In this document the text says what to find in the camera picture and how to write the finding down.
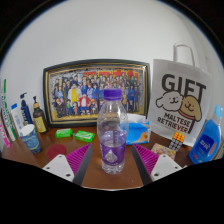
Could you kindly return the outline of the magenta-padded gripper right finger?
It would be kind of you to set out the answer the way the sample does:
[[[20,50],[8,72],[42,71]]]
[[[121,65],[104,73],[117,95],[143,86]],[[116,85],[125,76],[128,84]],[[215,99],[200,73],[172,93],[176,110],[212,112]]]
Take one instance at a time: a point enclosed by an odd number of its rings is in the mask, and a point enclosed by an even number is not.
[[[168,155],[157,155],[138,144],[132,145],[132,154],[143,185],[152,183],[182,169]]]

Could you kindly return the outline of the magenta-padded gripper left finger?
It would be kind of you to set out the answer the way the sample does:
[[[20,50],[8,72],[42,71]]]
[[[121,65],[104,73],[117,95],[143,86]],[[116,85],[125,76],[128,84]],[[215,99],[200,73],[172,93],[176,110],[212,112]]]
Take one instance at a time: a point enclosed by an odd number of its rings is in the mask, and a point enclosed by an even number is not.
[[[92,144],[86,144],[68,155],[58,154],[43,170],[81,185],[92,156]]]

